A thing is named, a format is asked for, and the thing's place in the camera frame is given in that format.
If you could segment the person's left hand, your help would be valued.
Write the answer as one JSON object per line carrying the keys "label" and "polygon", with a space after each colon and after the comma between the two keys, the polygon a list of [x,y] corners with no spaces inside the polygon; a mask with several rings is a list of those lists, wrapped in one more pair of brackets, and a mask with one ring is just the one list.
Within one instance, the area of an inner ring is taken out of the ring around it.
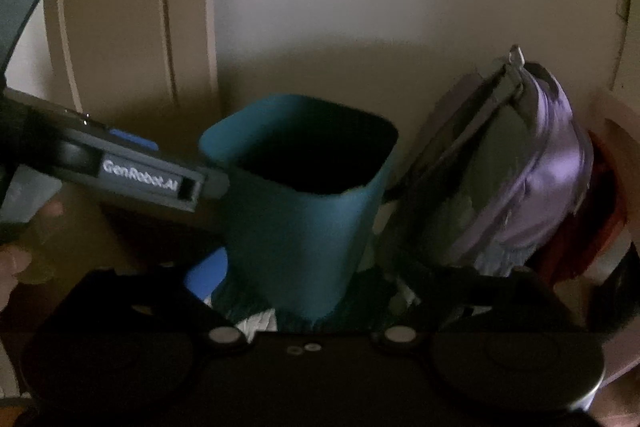
{"label": "person's left hand", "polygon": [[[46,225],[49,221],[55,222],[64,213],[63,203],[57,199],[51,199],[32,219],[30,225]],[[6,309],[11,294],[17,288],[17,275],[24,272],[32,264],[32,251],[26,246],[26,239],[15,241],[1,246],[1,309]]]}

